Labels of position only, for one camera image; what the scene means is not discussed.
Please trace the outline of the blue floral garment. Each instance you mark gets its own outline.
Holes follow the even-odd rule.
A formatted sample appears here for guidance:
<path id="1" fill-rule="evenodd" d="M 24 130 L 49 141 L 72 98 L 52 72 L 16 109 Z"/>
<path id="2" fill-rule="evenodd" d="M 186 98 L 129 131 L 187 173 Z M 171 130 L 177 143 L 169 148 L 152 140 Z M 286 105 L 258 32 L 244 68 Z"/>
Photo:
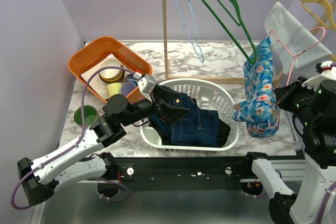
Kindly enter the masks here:
<path id="1" fill-rule="evenodd" d="M 280 108 L 274 95 L 274 69 L 270 37 L 256 47 L 257 59 L 243 65 L 246 100 L 234 105 L 233 120 L 246 123 L 248 134 L 254 138 L 274 136 L 279 130 Z"/>

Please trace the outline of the blue denim shorts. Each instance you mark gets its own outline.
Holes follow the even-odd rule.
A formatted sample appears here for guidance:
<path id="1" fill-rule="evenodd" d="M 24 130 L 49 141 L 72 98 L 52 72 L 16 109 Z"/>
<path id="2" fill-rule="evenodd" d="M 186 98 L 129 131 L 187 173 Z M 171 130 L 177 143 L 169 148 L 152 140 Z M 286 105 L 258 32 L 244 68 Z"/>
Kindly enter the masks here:
<path id="1" fill-rule="evenodd" d="M 180 94 L 180 101 L 170 102 L 173 106 L 190 109 L 190 113 L 169 126 L 157 115 L 149 117 L 152 127 L 169 139 L 169 144 L 179 146 L 217 147 L 220 119 L 217 111 L 202 110 L 195 99 Z"/>

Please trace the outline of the light blue wire hanger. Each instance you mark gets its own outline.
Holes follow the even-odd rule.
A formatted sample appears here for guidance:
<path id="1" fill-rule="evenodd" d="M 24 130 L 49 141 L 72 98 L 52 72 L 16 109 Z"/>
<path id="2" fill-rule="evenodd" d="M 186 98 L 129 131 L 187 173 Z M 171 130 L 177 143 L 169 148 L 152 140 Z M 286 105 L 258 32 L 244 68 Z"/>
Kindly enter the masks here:
<path id="1" fill-rule="evenodd" d="M 180 21 L 187 36 L 187 41 L 190 43 L 195 56 L 200 63 L 204 63 L 204 54 L 202 48 L 198 42 L 197 25 L 194 17 L 193 7 L 191 0 L 174 0 L 177 8 Z M 180 3 L 185 4 L 188 8 L 188 15 L 185 17 L 183 10 L 180 7 Z"/>

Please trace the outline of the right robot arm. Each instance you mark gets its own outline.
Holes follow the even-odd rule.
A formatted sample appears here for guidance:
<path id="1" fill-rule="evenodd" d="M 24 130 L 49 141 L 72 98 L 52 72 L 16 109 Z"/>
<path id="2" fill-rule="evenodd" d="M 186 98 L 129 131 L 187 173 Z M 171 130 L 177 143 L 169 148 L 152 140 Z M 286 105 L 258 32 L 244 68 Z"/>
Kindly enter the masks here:
<path id="1" fill-rule="evenodd" d="M 264 153 L 247 153 L 241 165 L 246 177 L 261 181 L 274 223 L 327 223 L 335 201 L 335 80 L 324 79 L 315 89 L 304 80 L 275 89 L 280 108 L 303 126 L 306 166 L 299 192 L 282 181 Z"/>

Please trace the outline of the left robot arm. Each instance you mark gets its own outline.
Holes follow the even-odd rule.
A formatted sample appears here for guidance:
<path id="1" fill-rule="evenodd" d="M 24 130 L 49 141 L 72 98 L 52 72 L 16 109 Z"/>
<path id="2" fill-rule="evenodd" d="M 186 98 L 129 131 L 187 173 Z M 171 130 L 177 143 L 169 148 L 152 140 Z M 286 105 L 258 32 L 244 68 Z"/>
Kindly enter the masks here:
<path id="1" fill-rule="evenodd" d="M 150 89 L 147 98 L 135 103 L 130 103 L 122 94 L 111 96 L 103 107 L 104 115 L 88 128 L 83 127 L 76 139 L 40 158 L 24 157 L 18 161 L 19 182 L 11 196 L 12 207 L 21 209 L 15 204 L 20 187 L 28 207 L 32 207 L 48 200 L 61 186 L 86 179 L 111 180 L 117 173 L 111 154 L 102 153 L 86 162 L 83 158 L 116 143 L 126 135 L 125 126 L 149 116 L 156 115 L 168 125 L 175 124 L 190 113 L 189 108 L 173 105 L 181 98 L 181 93 L 157 84 Z"/>

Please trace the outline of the yellow plastic hanger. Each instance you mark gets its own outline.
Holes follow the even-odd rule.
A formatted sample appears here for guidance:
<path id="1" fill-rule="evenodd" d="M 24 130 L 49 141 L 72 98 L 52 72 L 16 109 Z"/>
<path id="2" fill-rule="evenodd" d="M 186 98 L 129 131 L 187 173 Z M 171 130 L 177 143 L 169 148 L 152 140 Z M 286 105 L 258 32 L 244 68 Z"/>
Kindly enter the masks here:
<path id="1" fill-rule="evenodd" d="M 329 0 L 296 0 L 301 3 L 301 7 L 311 16 L 313 17 L 318 25 L 326 29 L 333 29 L 335 31 L 335 21 L 333 19 L 333 14 L 335 10 L 335 1 L 330 2 Z M 307 7 L 307 4 L 317 4 L 322 7 L 324 13 L 321 17 L 318 17 L 312 10 Z"/>

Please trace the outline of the white plastic laundry basket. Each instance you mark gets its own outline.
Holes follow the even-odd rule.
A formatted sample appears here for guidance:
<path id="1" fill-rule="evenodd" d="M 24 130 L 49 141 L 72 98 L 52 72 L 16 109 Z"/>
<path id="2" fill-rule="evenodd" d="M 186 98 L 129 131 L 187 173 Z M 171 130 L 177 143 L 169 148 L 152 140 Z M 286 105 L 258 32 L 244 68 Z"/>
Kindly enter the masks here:
<path id="1" fill-rule="evenodd" d="M 142 139 L 152 148 L 174 152 L 224 152 L 235 146 L 239 139 L 239 123 L 233 120 L 234 100 L 221 86 L 202 79 L 182 78 L 166 80 L 161 85 L 195 98 L 200 109 L 218 111 L 219 119 L 231 128 L 225 145 L 222 147 L 191 147 L 163 145 L 157 131 L 150 126 L 141 126 Z"/>

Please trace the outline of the purple cup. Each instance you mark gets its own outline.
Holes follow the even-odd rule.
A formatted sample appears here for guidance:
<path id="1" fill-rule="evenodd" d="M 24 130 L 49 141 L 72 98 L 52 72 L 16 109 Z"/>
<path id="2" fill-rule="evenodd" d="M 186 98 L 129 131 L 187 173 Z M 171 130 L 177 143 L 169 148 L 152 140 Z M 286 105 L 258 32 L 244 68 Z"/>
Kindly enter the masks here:
<path id="1" fill-rule="evenodd" d="M 136 88 L 137 85 L 134 82 L 125 82 L 120 88 L 120 93 L 126 97 Z"/>

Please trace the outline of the dark blue striped cup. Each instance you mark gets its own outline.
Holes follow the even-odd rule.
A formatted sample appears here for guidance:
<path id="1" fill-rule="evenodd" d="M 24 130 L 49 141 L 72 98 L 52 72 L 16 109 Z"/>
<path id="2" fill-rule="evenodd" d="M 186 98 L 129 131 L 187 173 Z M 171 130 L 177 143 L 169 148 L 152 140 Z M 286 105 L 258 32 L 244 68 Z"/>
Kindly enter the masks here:
<path id="1" fill-rule="evenodd" d="M 125 79 L 126 82 L 134 82 L 134 83 L 137 83 L 137 79 L 132 75 L 132 74 L 128 74 L 126 76 L 126 79 Z"/>

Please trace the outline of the light grey cloth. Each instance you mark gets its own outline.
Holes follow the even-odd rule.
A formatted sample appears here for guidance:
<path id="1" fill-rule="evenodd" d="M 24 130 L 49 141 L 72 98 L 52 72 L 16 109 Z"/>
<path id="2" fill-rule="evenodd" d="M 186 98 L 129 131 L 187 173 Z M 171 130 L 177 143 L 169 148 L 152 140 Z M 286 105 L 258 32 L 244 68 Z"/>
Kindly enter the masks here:
<path id="1" fill-rule="evenodd" d="M 332 54 L 279 2 L 274 4 L 264 24 L 285 75 L 293 66 L 302 76 L 313 77 L 318 74 L 316 64 Z"/>

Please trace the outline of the yellow cup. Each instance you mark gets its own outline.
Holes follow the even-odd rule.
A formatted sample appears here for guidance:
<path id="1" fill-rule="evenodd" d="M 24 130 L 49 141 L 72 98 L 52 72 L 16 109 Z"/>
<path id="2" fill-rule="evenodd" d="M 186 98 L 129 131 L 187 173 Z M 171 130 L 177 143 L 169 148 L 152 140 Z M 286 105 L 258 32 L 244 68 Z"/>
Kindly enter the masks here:
<path id="1" fill-rule="evenodd" d="M 107 100 L 116 94 L 121 94 L 121 86 L 122 86 L 122 83 L 120 82 L 108 84 L 106 86 Z"/>

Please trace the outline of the patterned ceramic bowl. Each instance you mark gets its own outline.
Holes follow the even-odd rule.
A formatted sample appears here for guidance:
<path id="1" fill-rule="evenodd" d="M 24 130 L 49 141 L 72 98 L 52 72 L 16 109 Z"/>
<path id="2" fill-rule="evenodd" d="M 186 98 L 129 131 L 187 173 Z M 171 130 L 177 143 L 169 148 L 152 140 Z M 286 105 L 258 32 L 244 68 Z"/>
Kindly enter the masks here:
<path id="1" fill-rule="evenodd" d="M 105 60 L 100 69 L 104 67 L 123 67 L 122 64 L 116 58 L 109 58 Z M 124 78 L 124 70 L 121 69 L 105 69 L 99 72 L 99 77 L 106 83 L 121 82 Z"/>

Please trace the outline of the green floral mug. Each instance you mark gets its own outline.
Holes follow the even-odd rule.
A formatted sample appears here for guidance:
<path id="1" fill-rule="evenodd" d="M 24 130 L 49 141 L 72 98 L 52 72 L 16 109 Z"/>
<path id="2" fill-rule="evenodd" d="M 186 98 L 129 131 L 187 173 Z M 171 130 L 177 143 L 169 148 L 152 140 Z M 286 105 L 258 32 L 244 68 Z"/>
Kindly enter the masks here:
<path id="1" fill-rule="evenodd" d="M 82 126 L 85 123 L 85 126 L 89 126 L 98 118 L 97 110 L 91 105 L 83 106 L 84 120 L 82 120 L 81 107 L 79 107 L 74 113 L 74 121 L 77 125 Z"/>

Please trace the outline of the black mounting base bar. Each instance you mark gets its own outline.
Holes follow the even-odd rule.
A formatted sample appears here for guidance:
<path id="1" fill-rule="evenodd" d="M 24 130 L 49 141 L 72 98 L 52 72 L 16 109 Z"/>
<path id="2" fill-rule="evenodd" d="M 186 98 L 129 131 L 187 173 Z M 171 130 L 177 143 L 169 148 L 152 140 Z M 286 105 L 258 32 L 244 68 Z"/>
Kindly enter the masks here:
<path id="1" fill-rule="evenodd" d="M 240 190 L 256 175 L 246 157 L 113 157 L 102 153 L 106 179 L 119 179 L 131 192 Z"/>

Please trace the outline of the orange plastic bin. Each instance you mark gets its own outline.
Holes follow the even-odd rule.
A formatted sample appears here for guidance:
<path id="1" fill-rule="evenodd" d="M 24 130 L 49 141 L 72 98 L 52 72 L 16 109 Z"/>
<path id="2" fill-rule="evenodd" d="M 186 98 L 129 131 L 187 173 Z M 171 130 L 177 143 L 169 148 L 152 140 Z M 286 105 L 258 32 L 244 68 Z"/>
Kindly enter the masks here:
<path id="1" fill-rule="evenodd" d="M 92 74 L 99 70 L 100 65 L 109 58 L 116 58 L 124 68 L 131 71 L 152 74 L 152 67 L 147 61 L 112 37 L 97 38 L 83 47 L 70 58 L 68 68 L 82 84 L 86 84 Z M 102 81 L 97 74 L 90 81 L 88 90 L 106 103 L 108 84 Z"/>

